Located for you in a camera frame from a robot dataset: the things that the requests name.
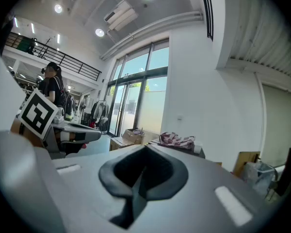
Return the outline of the white ceiling pipes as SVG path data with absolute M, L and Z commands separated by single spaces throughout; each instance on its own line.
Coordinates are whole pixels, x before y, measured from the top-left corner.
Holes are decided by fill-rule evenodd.
M 136 42 L 139 40 L 144 40 L 150 36 L 163 33 L 170 28 L 176 28 L 179 25 L 191 22 L 199 22 L 203 20 L 203 14 L 200 11 L 186 12 L 170 17 L 165 17 L 163 19 L 157 20 L 153 23 L 150 23 L 133 33 L 129 33 L 128 36 L 124 37 L 122 40 L 113 45 L 109 50 L 107 50 L 103 55 L 100 56 L 100 59 L 105 61 L 111 56 L 115 55 L 119 50 L 127 48 L 131 42 Z

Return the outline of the clear plastic bag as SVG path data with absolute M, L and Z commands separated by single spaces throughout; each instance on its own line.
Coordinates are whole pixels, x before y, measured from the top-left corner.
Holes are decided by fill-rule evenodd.
M 265 198 L 269 187 L 278 178 L 276 169 L 264 162 L 247 162 L 242 170 L 241 179 Z

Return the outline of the large cardboard box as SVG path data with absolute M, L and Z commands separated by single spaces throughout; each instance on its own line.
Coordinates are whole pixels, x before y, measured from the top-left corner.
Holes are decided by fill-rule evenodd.
M 145 133 L 141 129 L 126 129 L 122 135 L 122 137 L 134 144 L 142 144 Z

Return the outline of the black ceiling vent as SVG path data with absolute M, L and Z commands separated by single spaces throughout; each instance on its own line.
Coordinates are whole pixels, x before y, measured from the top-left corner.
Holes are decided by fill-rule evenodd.
M 211 0 L 203 0 L 207 25 L 207 37 L 213 40 L 213 10 Z

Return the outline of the black balcony railing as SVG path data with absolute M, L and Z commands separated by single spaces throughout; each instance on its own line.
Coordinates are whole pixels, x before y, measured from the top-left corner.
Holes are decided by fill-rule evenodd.
M 46 44 L 32 38 L 10 33 L 6 45 L 14 49 L 34 55 L 49 62 L 54 62 L 61 68 L 76 72 L 92 81 L 97 81 L 101 71 Z

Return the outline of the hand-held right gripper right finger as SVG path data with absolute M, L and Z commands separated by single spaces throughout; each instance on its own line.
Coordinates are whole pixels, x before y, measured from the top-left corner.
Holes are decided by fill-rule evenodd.
M 185 186 L 172 198 L 149 201 L 129 233 L 256 233 L 273 216 L 247 183 L 218 164 L 162 146 L 156 149 L 182 161 Z

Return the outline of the small cardboard box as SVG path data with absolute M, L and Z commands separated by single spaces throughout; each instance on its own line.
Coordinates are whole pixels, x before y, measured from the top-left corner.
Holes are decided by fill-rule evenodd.
M 110 139 L 109 151 L 125 148 L 134 145 L 133 142 L 130 142 L 122 137 L 114 137 Z

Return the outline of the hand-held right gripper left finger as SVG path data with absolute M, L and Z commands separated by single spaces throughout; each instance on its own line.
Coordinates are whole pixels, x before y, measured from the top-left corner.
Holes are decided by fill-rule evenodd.
M 143 226 L 123 229 L 109 221 L 121 213 L 125 200 L 110 195 L 98 177 L 105 162 L 132 149 L 52 160 L 45 149 L 35 148 L 39 170 L 65 233 L 144 233 Z

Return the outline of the glass entrance door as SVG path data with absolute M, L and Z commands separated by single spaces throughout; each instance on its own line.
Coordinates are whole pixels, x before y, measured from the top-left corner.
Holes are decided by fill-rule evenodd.
M 104 131 L 161 131 L 167 86 L 169 39 L 149 43 L 116 59 L 108 82 Z

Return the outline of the clothes rack with garments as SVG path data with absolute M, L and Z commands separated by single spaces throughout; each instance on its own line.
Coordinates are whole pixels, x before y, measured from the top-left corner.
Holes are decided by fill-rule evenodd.
M 108 127 L 109 111 L 109 105 L 105 100 L 95 102 L 91 110 L 89 126 L 105 134 Z

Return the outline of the white ceiling air conditioner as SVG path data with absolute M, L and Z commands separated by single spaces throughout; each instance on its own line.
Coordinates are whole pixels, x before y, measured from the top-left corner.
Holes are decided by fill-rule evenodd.
M 120 1 L 105 17 L 109 30 L 119 31 L 138 17 L 134 8 L 126 1 Z

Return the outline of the person's left forearm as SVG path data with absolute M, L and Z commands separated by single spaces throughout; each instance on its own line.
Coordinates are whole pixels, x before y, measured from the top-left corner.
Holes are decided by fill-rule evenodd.
M 25 137 L 34 147 L 43 148 L 41 139 L 32 133 L 18 118 L 14 118 L 10 131 Z

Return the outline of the pink checkered cloth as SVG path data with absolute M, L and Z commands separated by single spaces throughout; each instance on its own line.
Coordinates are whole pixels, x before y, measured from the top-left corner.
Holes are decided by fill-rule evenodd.
M 175 147 L 186 150 L 194 149 L 194 136 L 180 137 L 174 132 L 163 132 L 159 135 L 159 141 L 161 145 L 167 147 Z

